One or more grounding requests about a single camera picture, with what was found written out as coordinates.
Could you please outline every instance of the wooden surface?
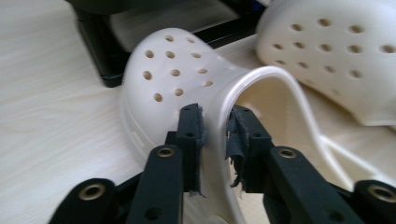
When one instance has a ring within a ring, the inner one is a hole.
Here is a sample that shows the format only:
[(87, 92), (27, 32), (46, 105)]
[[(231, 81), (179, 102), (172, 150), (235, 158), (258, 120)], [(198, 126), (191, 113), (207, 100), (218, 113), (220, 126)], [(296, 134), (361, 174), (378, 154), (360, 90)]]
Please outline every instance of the wooden surface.
[[(127, 26), (124, 18), (117, 20)], [(241, 66), (262, 66), (253, 43), (251, 37), (218, 52)], [(396, 132), (362, 127), (305, 91), (325, 135), (396, 177)], [(141, 171), (121, 128), (119, 93), (102, 85), (65, 1), (0, 1), (0, 223), (46, 223), (79, 182), (119, 184)]]

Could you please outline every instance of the black metal bracket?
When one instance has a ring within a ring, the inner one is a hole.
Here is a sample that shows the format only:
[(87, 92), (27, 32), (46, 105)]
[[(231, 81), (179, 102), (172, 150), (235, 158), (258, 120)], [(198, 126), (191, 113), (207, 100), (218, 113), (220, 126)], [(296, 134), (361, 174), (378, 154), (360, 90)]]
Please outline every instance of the black metal bracket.
[[(133, 7), (133, 1), (67, 1), (77, 15), (78, 29), (104, 84), (110, 88), (119, 86), (131, 52), (124, 50), (115, 37), (109, 25), (109, 16)], [(221, 2), (233, 9), (240, 18), (195, 33), (212, 48), (253, 35), (264, 11), (264, 7), (253, 0)]]
[[(180, 110), (176, 132), (151, 150), (144, 171), (115, 186), (106, 179), (77, 185), (55, 223), (182, 223), (183, 192), (199, 193), (205, 142), (202, 108)], [(247, 193), (263, 193), (271, 223), (396, 223), (396, 188), (363, 180), (353, 192), (328, 183), (295, 148), (275, 147), (252, 111), (235, 106), (227, 128), (227, 158)]]
[(205, 141), (202, 108), (180, 109), (176, 132), (151, 150), (144, 171), (119, 186), (94, 178), (74, 187), (50, 223), (181, 223), (183, 192), (200, 194), (199, 159)]
[(233, 187), (263, 193), (271, 223), (396, 223), (396, 188), (364, 180), (348, 192), (328, 183), (303, 153), (274, 147), (249, 109), (233, 108), (227, 135)]

